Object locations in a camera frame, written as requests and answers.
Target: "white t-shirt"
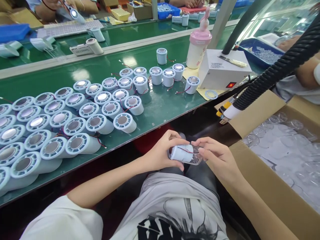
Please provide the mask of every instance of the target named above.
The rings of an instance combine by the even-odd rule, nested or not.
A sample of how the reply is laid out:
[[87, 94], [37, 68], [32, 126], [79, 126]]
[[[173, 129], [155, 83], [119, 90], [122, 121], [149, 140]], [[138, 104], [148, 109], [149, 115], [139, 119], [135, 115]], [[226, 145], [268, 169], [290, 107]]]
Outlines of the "white t-shirt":
[[[63, 196], [29, 223], [21, 240], [100, 240], [102, 228], [96, 212]], [[217, 197], [184, 176], [153, 173], [111, 240], [187, 238], [228, 240]]]
[[293, 95], [299, 95], [309, 102], [320, 105], [320, 64], [314, 69], [314, 77], [319, 87], [314, 90], [304, 88], [296, 76], [289, 76], [279, 81], [273, 92], [288, 102]]

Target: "finger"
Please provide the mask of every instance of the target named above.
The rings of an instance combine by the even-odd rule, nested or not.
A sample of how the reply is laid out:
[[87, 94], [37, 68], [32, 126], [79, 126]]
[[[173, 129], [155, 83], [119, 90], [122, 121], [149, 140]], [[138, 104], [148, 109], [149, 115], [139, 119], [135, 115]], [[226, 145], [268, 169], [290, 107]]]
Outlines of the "finger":
[[177, 146], [177, 145], [188, 145], [188, 144], [190, 144], [190, 143], [187, 140], [184, 140], [182, 138], [174, 138], [168, 142], [167, 147], [169, 149], [169, 148]]

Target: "black flexible hose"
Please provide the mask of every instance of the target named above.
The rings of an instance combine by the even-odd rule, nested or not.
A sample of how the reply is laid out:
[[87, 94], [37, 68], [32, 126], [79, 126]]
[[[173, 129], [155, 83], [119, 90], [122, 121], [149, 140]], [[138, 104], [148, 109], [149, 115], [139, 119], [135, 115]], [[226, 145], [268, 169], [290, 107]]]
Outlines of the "black flexible hose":
[[233, 103], [245, 110], [265, 91], [308, 61], [320, 50], [320, 13], [300, 39], [276, 63], [265, 70]]
[[240, 34], [243, 32], [245, 27], [253, 19], [253, 17], [265, 6], [269, 1], [267, 0], [255, 0], [253, 4], [248, 8], [245, 14], [241, 17], [238, 24], [232, 31], [226, 45], [222, 50], [222, 54], [228, 55], [233, 48], [233, 45], [237, 41]]

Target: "white control box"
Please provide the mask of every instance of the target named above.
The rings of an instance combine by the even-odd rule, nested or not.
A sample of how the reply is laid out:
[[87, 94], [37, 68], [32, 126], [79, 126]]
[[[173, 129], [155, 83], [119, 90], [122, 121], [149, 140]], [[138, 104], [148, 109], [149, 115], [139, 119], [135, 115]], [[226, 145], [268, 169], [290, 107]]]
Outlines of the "white control box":
[[[219, 58], [220, 55], [244, 62], [247, 66], [244, 68], [236, 66]], [[199, 86], [201, 89], [233, 90], [251, 72], [243, 51], [231, 51], [228, 55], [224, 55], [222, 50], [207, 49], [199, 68]]]

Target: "white sleeve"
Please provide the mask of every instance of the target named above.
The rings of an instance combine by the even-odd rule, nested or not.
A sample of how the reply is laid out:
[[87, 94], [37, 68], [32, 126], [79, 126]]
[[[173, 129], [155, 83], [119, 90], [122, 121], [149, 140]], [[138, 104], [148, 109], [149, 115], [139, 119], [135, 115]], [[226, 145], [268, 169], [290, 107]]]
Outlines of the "white sleeve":
[[20, 240], [101, 240], [102, 229], [99, 214], [62, 196], [28, 224]]
[[314, 78], [316, 79], [317, 83], [320, 85], [320, 63], [314, 69], [313, 75], [314, 75]]

